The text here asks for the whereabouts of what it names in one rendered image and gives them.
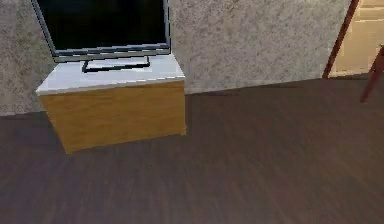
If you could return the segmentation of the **black flat television set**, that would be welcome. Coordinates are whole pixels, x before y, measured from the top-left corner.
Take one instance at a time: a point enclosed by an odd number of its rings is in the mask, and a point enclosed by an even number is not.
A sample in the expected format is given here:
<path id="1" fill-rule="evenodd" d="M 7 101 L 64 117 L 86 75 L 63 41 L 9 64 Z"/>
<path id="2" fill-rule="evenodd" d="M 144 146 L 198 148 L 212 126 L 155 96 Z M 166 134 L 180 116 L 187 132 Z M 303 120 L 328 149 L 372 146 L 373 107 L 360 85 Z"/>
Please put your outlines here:
<path id="1" fill-rule="evenodd" d="M 171 53 L 168 0 L 30 0 L 56 63 Z"/>

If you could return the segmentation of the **dark red wooden chair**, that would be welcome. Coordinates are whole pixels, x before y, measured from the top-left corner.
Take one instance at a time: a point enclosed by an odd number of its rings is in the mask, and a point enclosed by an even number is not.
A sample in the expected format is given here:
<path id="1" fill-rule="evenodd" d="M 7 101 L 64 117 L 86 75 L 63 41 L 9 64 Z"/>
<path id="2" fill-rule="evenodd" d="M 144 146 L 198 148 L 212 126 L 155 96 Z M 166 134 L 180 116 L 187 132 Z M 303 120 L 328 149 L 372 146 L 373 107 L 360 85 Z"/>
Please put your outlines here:
<path id="1" fill-rule="evenodd" d="M 378 81 L 379 76 L 384 72 L 384 44 L 380 46 L 380 50 L 368 72 L 370 75 L 367 86 L 365 87 L 361 97 L 360 102 L 363 103 L 367 100 L 369 94 L 371 93 L 373 87 Z"/>

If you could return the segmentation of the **brown wooden door frame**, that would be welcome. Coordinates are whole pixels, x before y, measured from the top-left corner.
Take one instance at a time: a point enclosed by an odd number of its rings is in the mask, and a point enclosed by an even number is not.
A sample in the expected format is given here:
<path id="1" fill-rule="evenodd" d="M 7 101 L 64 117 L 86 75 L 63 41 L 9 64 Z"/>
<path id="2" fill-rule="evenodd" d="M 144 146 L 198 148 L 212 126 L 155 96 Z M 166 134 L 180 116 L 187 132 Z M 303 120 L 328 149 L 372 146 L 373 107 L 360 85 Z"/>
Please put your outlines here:
<path id="1" fill-rule="evenodd" d="M 322 74 L 323 79 L 329 78 L 329 74 L 331 72 L 332 66 L 333 66 L 333 64 L 336 60 L 336 56 L 337 56 L 337 54 L 341 48 L 344 37 L 345 37 L 347 30 L 348 30 L 348 27 L 352 21 L 353 15 L 354 15 L 357 7 L 358 7 L 359 1 L 360 0 L 350 0 L 350 2 L 349 2 L 349 7 L 347 9 L 346 16 L 344 18 L 344 21 L 343 21 L 342 26 L 340 28 L 339 34 L 338 34 L 337 39 L 334 43 L 334 46 L 333 46 L 332 51 L 329 55 L 327 64 L 325 66 L 324 72 Z"/>

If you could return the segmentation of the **wooden cabinet with white top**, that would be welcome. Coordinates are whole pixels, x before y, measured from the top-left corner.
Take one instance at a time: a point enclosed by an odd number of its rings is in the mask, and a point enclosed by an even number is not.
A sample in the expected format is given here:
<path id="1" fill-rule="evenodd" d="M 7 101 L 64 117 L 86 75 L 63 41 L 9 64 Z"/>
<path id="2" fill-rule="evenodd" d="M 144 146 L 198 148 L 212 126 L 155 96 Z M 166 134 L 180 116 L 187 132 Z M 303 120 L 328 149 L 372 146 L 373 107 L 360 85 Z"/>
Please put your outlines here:
<path id="1" fill-rule="evenodd" d="M 144 68 L 83 72 L 57 65 L 36 89 L 64 150 L 186 133 L 185 76 L 172 54 Z"/>

